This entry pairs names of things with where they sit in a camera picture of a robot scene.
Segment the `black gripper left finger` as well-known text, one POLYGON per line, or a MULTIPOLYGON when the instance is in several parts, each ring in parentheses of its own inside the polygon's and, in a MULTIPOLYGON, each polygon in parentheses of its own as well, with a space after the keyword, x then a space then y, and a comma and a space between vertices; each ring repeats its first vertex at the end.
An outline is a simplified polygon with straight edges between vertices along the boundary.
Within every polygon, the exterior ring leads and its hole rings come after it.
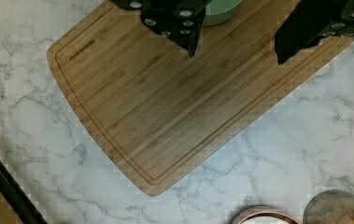
POLYGON ((156 35, 163 35, 195 56, 212 0, 111 0, 123 10, 139 10, 141 22, 156 35))

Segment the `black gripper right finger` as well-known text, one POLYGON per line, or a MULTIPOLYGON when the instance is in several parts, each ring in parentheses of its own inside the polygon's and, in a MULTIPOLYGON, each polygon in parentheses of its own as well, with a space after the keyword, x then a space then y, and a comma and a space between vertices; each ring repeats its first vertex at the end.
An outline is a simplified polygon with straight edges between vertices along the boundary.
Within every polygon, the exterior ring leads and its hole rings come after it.
POLYGON ((330 36, 354 36, 354 0, 301 0, 276 31, 277 62, 330 36))

